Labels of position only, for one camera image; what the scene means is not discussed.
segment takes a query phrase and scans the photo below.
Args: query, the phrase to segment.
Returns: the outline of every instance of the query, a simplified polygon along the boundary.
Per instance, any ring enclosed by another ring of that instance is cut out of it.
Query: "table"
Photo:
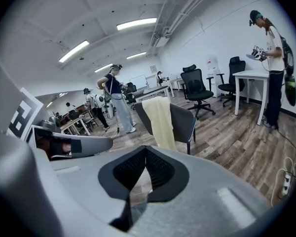
[[[254,80],[262,80],[263,81],[263,96],[262,96],[262,104],[261,104],[261,110],[260,115],[257,124],[261,124],[264,107],[266,103],[266,95],[268,91],[268,78],[269,73],[267,71],[259,71],[259,70],[245,70],[242,72],[234,73],[232,74],[235,76],[236,79],[236,107],[235,107],[235,115],[238,115],[239,111],[239,98],[240,98],[240,90],[239,90],[239,79],[247,79],[247,103],[249,102],[249,93],[250,93],[250,85],[249,85],[249,79]]]
[[[168,86],[158,86],[158,87],[154,87],[151,89],[145,89],[143,95],[136,97],[135,100],[136,100],[136,102],[139,102],[139,100],[142,100],[145,97],[152,96],[152,95],[157,94],[162,91],[164,91],[164,93],[166,94],[166,96],[169,99],[169,102],[171,102],[170,95],[168,92]]]
[[[182,78],[178,78],[178,79],[174,79],[174,80],[171,80],[171,81],[164,81],[162,84],[167,84],[167,85],[170,87],[172,97],[174,97],[172,83],[173,83],[173,82],[176,82],[177,85],[178,85],[178,90],[180,90],[180,84],[179,84],[179,81],[181,81],[181,80],[182,80]]]
[[[87,127],[85,126],[85,124],[84,124],[82,118],[76,118],[75,120],[71,120],[71,121],[69,121],[67,124],[64,124],[63,126],[61,126],[61,127],[60,127],[61,133],[64,133],[64,130],[68,129],[69,133],[72,134],[72,132],[71,132],[70,129],[69,129],[69,127],[72,126],[73,129],[75,130],[75,132],[76,132],[77,134],[80,134],[79,131],[78,131],[78,129],[77,129],[76,126],[74,125],[74,124],[76,124],[78,121],[81,122],[81,124],[82,124],[84,130],[85,130],[85,131],[87,132],[87,134],[90,136],[91,134],[90,134],[90,132],[88,131]]]

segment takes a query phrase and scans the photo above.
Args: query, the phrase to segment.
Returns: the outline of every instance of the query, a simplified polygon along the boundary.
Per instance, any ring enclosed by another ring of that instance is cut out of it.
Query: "white t-shirt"
[[[67,106],[67,113],[69,113],[70,111],[75,110],[77,112],[77,110],[75,109],[75,107],[73,106]]]
[[[95,95],[94,94],[87,94],[85,100],[89,102],[91,109],[97,108],[96,104],[94,103]]]
[[[266,35],[266,44],[267,44],[267,51],[274,51],[277,47],[282,50],[282,57],[267,57],[267,62],[269,66],[269,70],[277,70],[277,71],[284,71],[284,52],[281,37],[274,26],[270,26],[269,30],[267,31]]]

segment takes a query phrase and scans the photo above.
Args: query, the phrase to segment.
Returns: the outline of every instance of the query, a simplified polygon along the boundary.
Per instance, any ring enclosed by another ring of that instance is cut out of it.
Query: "whiteboard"
[[[132,82],[137,89],[148,86],[145,75],[141,75],[141,76],[129,79],[129,81]]]

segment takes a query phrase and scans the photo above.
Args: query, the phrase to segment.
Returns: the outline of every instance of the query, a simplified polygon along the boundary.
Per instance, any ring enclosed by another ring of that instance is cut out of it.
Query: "light blue jeans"
[[[116,112],[118,113],[120,121],[123,124],[124,131],[130,132],[133,129],[132,115],[130,114],[130,109],[124,97],[122,97],[122,99],[115,99],[119,98],[120,96],[121,94],[112,94],[112,102],[116,108]]]

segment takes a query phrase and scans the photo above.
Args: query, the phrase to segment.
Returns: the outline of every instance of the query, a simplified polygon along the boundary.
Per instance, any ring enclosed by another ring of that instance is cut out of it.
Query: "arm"
[[[274,58],[282,57],[282,49],[279,46],[277,46],[275,50],[265,52],[265,56]]]
[[[102,77],[100,80],[98,80],[97,84],[99,89],[103,89],[102,84],[108,82],[109,79],[107,77]]]

